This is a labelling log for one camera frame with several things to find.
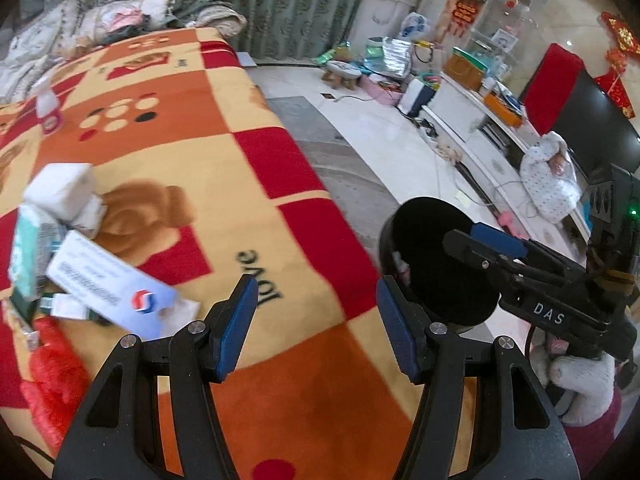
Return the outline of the dark red sleeve forearm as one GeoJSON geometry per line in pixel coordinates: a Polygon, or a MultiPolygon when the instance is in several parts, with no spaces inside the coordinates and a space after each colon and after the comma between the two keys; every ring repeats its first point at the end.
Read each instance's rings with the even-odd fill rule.
{"type": "Polygon", "coordinates": [[[610,407],[598,420],[582,427],[564,424],[580,478],[585,479],[588,476],[613,444],[615,426],[620,418],[621,409],[622,397],[620,390],[615,388],[610,407]]]}

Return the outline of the right white gloved hand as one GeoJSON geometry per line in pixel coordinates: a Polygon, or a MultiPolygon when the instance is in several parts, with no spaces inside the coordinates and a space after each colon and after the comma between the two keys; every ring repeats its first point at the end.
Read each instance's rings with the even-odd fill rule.
{"type": "Polygon", "coordinates": [[[587,427],[602,418],[614,400],[615,360],[603,352],[599,359],[552,356],[544,346],[529,352],[529,363],[544,388],[552,385],[574,393],[562,408],[565,426],[587,427]]]}

